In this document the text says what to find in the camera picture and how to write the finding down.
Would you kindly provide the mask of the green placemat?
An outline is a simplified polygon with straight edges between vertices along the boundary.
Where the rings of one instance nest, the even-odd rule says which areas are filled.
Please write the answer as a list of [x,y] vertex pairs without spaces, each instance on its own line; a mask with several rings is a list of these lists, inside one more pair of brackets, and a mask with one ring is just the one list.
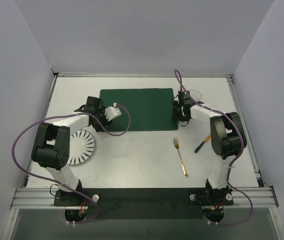
[[118,103],[131,117],[129,131],[176,131],[172,121],[172,88],[102,89],[99,98],[106,107]]

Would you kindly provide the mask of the white plate with black stripes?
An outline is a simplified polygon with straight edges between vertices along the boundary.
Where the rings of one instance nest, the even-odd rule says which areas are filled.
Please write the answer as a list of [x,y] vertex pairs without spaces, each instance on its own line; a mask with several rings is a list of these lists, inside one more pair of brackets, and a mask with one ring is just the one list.
[[70,136],[68,165],[76,166],[88,161],[96,147],[94,136],[85,129],[80,129]]

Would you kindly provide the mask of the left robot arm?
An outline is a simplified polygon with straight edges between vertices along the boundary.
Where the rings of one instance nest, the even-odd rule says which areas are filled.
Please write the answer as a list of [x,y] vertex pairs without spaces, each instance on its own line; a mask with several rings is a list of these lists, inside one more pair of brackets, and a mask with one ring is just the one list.
[[68,166],[70,136],[89,126],[96,132],[109,126],[113,121],[107,120],[105,110],[106,107],[100,98],[89,96],[86,104],[70,116],[52,123],[40,123],[37,128],[31,159],[51,174],[58,182],[59,189],[67,192],[65,199],[73,206],[82,203],[84,193],[80,180]]

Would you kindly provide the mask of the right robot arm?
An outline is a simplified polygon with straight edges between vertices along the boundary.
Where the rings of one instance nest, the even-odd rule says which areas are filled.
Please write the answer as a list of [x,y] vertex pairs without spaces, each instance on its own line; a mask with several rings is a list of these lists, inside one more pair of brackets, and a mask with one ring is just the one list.
[[241,155],[247,146],[243,125],[237,112],[222,112],[211,109],[203,102],[194,103],[189,91],[179,90],[173,98],[171,119],[174,122],[198,120],[210,127],[210,141],[217,163],[207,179],[210,188],[204,190],[203,197],[209,204],[215,204],[222,197],[220,189],[228,186],[232,160]]

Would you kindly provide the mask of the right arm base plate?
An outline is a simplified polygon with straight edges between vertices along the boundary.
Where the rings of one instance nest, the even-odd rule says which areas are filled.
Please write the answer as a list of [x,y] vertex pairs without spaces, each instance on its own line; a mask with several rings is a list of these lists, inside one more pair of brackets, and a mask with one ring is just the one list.
[[188,201],[191,206],[216,206],[222,203],[224,206],[232,206],[233,199],[227,200],[227,194],[232,194],[231,191],[207,193],[204,188],[191,189],[188,191]]

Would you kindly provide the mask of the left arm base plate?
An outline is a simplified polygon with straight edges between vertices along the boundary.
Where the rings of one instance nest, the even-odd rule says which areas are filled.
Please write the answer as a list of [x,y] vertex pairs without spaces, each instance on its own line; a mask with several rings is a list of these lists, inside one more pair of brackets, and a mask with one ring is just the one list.
[[[94,195],[100,195],[100,191],[91,190],[88,188],[84,188],[82,193],[88,197],[90,197],[95,202],[98,201]],[[85,197],[75,193],[75,192],[65,192],[62,190],[58,190],[55,193],[55,198],[53,205],[55,207],[80,207],[82,203],[86,200]]]

